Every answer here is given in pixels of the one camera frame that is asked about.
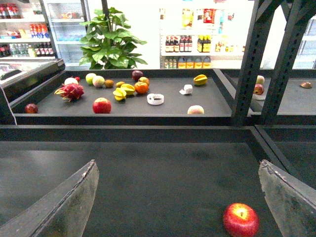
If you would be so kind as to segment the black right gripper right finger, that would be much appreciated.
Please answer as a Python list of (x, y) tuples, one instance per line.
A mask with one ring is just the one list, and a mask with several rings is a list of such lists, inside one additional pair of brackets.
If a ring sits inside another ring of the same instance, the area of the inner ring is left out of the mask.
[(259, 165), (265, 201), (284, 237), (316, 235), (316, 191), (267, 160)]

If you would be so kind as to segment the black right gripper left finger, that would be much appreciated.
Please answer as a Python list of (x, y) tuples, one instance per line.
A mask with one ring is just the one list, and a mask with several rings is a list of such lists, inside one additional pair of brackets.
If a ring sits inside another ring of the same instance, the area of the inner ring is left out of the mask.
[(0, 228), (2, 237), (80, 237), (92, 210), (99, 170), (91, 160)]

